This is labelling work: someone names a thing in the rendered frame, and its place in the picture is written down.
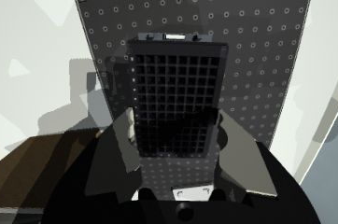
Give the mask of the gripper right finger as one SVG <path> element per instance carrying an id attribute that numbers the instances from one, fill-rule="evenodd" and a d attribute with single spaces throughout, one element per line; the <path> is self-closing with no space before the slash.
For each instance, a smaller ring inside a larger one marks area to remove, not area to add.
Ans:
<path id="1" fill-rule="evenodd" d="M 303 189 L 262 142 L 219 108 L 214 125 L 220 146 L 214 185 L 227 201 L 254 207 L 278 224 L 321 224 Z"/>

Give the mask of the white rectangular frame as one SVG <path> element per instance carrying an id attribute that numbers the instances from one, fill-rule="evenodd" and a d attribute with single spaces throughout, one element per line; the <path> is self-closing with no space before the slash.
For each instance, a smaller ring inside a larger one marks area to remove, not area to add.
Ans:
<path id="1" fill-rule="evenodd" d="M 208 201 L 212 191 L 212 182 L 173 187 L 176 201 Z"/>

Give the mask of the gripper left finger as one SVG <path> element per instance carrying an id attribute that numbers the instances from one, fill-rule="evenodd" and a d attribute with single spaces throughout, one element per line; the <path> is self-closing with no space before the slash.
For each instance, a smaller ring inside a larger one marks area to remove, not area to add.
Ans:
<path id="1" fill-rule="evenodd" d="M 49 197 L 40 224 L 88 224 L 106 209 L 131 201 L 142 185 L 129 106 L 78 155 Z"/>

